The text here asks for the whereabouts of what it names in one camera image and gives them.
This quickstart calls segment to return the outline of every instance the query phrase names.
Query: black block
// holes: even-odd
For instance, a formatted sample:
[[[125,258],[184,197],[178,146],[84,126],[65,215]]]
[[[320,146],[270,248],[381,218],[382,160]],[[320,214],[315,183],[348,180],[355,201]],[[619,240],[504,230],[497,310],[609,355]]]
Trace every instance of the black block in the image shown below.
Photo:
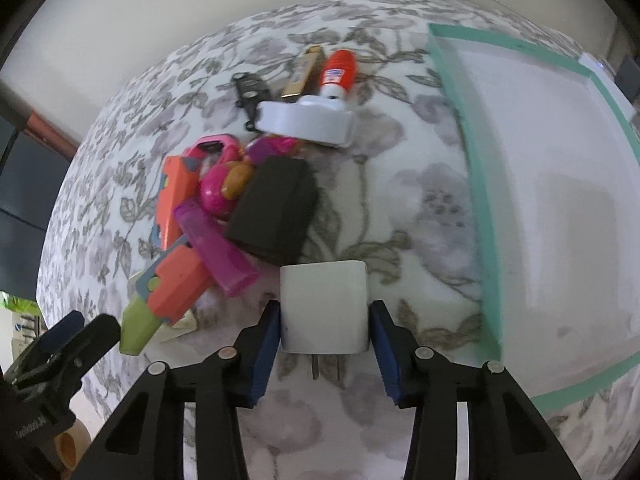
[[[317,201],[316,178],[305,160],[270,156],[242,194],[225,237],[270,264],[296,264]]]

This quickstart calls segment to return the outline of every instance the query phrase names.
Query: floral fabric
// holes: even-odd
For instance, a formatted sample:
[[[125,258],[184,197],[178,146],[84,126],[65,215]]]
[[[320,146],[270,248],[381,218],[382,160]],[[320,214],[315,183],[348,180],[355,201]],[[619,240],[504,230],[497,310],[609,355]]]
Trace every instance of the floral fabric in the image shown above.
[[[385,300],[421,344],[467,359],[479,336],[478,247],[465,152],[440,91],[427,43],[429,22],[496,30],[572,57],[570,38],[497,10],[456,0],[324,0],[262,12],[169,54],[104,106],[73,160],[50,221],[38,280],[48,323],[78,309],[120,318],[127,280],[158,256],[150,238],[161,163],[196,139],[224,131],[250,140],[230,77],[255,72],[283,88],[309,44],[356,53],[352,100],[360,115],[345,150],[307,147],[321,186],[303,262],[367,263],[370,299]],[[198,300],[198,330],[138,358],[112,350],[83,391],[107,418],[151,360],[199,362],[231,344],[278,293],[278,271],[242,298],[212,289]],[[240,410],[250,476],[258,479],[401,478],[413,410],[385,395],[372,351],[321,358],[280,353],[267,394]],[[639,437],[640,372],[546,414],[585,479],[615,475]],[[195,478],[193,409],[186,416],[186,478]],[[461,444],[464,455],[465,444]]]

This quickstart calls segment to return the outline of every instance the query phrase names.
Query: teal tape border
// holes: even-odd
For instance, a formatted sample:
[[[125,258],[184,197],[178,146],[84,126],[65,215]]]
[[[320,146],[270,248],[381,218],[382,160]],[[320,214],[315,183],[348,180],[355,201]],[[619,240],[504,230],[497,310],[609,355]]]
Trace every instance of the teal tape border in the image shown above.
[[[495,226],[491,205],[487,193],[486,178],[482,168],[482,160],[479,155],[476,137],[478,128],[473,121],[469,120],[465,114],[465,101],[461,97],[456,85],[456,79],[450,71],[445,54],[438,44],[438,38],[448,38],[454,40],[475,41],[478,43],[489,43],[495,46],[508,48],[516,52],[523,52],[527,56],[534,57],[544,63],[559,66],[578,75],[588,77],[594,83],[600,94],[613,111],[620,127],[624,131],[631,149],[640,164],[640,141],[636,137],[633,128],[626,121],[622,111],[618,107],[613,96],[609,93],[602,81],[590,69],[581,65],[575,59],[571,59],[561,54],[556,54],[545,47],[529,43],[528,41],[517,40],[505,34],[492,32],[489,30],[479,30],[476,28],[462,27],[459,25],[439,25],[433,23],[429,25],[430,40],[429,50],[435,63],[436,70],[442,78],[442,87],[447,97],[453,102],[458,112],[458,120],[465,136],[466,156],[468,158],[469,173],[471,178],[471,192],[476,210],[478,222],[478,238],[480,255],[482,259],[482,330],[481,347],[484,356],[487,358],[500,358],[500,348],[502,341],[501,314],[502,305],[500,303],[500,259],[496,250]],[[543,413],[551,412],[573,404],[578,400],[585,399],[593,395],[598,390],[609,386],[613,381],[622,377],[631,368],[640,363],[640,352],[631,357],[610,366],[603,372],[596,374],[588,380],[574,384],[562,390],[549,392],[548,394],[533,397],[532,402]]]

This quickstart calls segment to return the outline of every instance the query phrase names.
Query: white wall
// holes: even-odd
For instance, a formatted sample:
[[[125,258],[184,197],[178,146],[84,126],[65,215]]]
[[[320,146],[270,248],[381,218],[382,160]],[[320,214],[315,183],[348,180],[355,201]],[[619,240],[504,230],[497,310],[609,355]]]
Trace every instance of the white wall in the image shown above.
[[[0,306],[0,368],[6,371],[14,362],[11,353],[11,338],[14,333],[12,312]]]
[[[124,81],[200,35],[255,12],[309,0],[48,0],[0,72],[24,99],[81,139]],[[613,29],[603,0],[500,0],[600,54]]]

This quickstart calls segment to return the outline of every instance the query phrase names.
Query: black toy car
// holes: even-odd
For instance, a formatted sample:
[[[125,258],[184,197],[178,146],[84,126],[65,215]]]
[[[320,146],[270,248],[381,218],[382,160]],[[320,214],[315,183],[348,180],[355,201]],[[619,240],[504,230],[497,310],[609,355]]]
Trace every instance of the black toy car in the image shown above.
[[[260,77],[249,72],[237,72],[231,77],[231,81],[236,84],[238,100],[236,106],[244,108],[249,120],[244,124],[248,132],[255,131],[255,115],[258,103],[261,101],[271,101],[271,90]]]

